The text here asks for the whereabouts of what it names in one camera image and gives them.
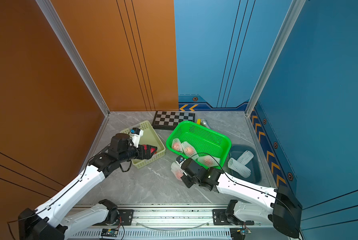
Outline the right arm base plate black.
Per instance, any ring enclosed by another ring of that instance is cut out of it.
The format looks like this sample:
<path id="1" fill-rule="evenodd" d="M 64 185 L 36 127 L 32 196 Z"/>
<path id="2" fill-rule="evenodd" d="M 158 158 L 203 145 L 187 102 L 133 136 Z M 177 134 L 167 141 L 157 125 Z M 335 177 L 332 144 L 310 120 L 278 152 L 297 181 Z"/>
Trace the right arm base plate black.
<path id="1" fill-rule="evenodd" d="M 238 200 L 230 200 L 226 209 L 213 209 L 213 223 L 215 226 L 224 226 L 224 225 L 248 225 L 253 226 L 254 221 L 243 221 L 240 220 L 235 215 L 234 207 L 237 206 Z"/>

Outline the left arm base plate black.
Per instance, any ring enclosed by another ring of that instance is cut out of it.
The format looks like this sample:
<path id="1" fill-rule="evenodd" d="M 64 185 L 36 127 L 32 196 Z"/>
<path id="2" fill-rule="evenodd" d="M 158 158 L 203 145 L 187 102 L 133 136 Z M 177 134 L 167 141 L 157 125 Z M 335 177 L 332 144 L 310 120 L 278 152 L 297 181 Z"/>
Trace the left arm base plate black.
<path id="1" fill-rule="evenodd" d="M 132 209 L 119 209 L 119 207 L 110 200 L 104 199 L 99 201 L 109 211 L 107 217 L 95 226 L 130 226 L 132 224 L 134 210 Z"/>

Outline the white foam net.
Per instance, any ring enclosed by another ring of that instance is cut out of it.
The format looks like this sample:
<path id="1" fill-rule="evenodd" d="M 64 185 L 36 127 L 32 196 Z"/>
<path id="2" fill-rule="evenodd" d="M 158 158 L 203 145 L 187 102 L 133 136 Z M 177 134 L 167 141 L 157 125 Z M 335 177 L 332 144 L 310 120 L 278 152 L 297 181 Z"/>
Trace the white foam net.
<path id="1" fill-rule="evenodd" d="M 243 178 L 248 178 L 251 175 L 251 170 L 237 160 L 230 158 L 228 161 L 228 168 L 238 173 Z"/>
<path id="2" fill-rule="evenodd" d="M 238 162 L 240 164 L 246 165 L 254 158 L 254 154 L 251 151 L 245 151 L 242 153 L 239 158 Z"/>

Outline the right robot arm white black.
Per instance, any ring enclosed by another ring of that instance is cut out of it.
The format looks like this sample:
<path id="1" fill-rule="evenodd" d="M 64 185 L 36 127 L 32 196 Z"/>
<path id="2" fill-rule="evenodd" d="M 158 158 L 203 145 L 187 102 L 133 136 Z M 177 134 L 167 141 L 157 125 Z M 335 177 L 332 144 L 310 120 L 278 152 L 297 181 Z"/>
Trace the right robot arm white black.
<path id="1" fill-rule="evenodd" d="M 300 229 L 302 204 L 285 186 L 258 186 L 227 174 L 221 168 L 205 169 L 191 158 L 177 157 L 187 188 L 198 185 L 208 191 L 233 196 L 226 209 L 230 224 L 244 225 L 247 221 L 272 223 L 281 234 L 302 240 Z"/>

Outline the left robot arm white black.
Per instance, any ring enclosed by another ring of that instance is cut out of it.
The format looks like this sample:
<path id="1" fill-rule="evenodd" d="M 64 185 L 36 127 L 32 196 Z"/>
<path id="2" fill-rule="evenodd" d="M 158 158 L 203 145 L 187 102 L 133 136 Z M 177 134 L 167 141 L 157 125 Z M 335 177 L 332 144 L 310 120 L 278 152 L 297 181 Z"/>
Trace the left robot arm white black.
<path id="1" fill-rule="evenodd" d="M 55 196 L 35 210 L 25 209 L 18 217 L 21 240 L 67 240 L 72 235 L 97 223 L 120 225 L 118 206 L 110 200 L 99 201 L 88 210 L 67 216 L 91 189 L 101 183 L 121 164 L 134 159 L 149 160 L 158 148 L 140 144 L 142 133 L 118 133 L 108 146 L 94 155 L 82 173 Z"/>

